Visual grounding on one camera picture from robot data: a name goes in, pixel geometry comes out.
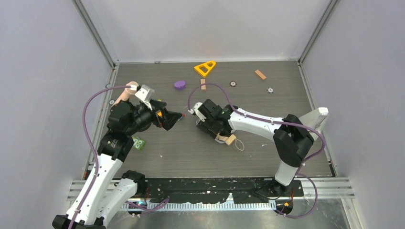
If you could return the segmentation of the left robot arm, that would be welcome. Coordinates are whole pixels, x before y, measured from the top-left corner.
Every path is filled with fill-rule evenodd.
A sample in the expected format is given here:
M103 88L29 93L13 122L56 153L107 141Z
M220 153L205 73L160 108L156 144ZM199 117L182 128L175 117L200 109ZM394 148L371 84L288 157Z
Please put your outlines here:
M134 106L121 101L111 107L108 131L96 151L95 164L73 205L64 215L55 216L55 229L105 229L124 203L146 192L145 175L128 170L114 190L106 194L114 175L121 168L134 145L132 136L151 125L170 130L182 113L166 109L166 103L151 100Z

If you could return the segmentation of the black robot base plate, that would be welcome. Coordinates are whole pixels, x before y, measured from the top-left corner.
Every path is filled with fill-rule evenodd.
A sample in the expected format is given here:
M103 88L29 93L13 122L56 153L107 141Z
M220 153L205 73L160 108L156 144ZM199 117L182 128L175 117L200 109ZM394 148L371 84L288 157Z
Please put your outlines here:
M271 178L148 178L142 182L134 197L160 203L224 203L233 197L234 203L265 203L268 200L302 197L302 183L293 180L288 187L276 184Z

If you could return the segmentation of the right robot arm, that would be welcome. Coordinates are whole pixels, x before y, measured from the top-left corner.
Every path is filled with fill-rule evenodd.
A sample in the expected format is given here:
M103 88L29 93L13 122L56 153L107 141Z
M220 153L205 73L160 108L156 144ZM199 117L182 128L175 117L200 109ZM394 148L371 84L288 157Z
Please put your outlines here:
M236 131L245 131L271 140L281 160L274 183L286 189L297 174L328 117L328 109L313 110L301 117L289 114L285 118L268 117L248 112L237 106L222 108L212 100L198 102L188 109L198 117L196 126L218 143L236 141Z

